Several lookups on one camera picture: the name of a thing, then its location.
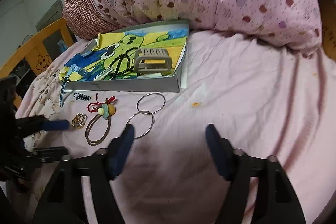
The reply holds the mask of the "light blue wrist watch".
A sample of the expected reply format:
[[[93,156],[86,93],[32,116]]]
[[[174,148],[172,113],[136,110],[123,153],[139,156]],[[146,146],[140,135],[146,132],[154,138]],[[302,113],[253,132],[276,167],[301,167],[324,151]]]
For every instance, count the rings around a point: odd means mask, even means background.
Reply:
[[[85,70],[84,68],[78,66],[77,64],[72,64],[70,67],[64,67],[60,70],[60,77],[62,81],[62,87],[60,89],[60,97],[59,97],[59,104],[60,107],[64,105],[64,91],[66,88],[66,84],[70,82],[71,76],[74,75],[77,77],[75,81],[86,81],[90,77],[90,73]]]

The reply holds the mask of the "beige hair claw clip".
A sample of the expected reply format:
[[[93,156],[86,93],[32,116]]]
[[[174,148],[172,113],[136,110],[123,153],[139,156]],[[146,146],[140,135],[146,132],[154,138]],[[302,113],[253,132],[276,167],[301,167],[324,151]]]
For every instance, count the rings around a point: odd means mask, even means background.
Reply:
[[[142,48],[134,55],[134,71],[140,74],[167,73],[173,60],[164,48]]]

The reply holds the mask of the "pink floral bed sheet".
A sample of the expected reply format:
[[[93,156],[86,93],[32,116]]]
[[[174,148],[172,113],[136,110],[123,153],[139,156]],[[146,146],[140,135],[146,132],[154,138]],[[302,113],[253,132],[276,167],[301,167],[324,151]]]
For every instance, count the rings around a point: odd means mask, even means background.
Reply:
[[[335,209],[335,61],[310,58],[244,35],[196,32],[185,58],[187,87],[149,96],[117,92],[111,127],[98,121],[89,137],[122,133],[135,140],[111,186],[126,223],[213,223],[228,183],[206,144],[214,124],[248,155],[275,155],[287,172],[307,223]]]

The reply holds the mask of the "grey shallow tray box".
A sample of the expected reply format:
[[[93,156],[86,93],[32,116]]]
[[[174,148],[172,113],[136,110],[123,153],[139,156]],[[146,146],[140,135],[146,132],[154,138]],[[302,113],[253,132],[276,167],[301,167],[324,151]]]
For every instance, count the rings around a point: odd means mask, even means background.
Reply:
[[[64,64],[65,89],[179,92],[189,25],[168,20],[99,34]]]

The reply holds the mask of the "grey door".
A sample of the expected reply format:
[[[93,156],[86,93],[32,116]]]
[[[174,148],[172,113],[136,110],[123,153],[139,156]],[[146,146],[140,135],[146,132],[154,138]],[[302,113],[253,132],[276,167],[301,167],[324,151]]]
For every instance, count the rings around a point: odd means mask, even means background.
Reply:
[[[63,17],[62,0],[57,0],[35,25],[37,32]]]

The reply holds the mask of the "wooden bed rail right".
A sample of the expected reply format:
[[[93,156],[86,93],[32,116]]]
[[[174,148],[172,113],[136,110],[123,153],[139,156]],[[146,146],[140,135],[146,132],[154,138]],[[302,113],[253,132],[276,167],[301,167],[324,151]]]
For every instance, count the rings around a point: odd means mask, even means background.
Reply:
[[[333,0],[318,0],[322,19],[322,47],[336,60],[336,5]]]

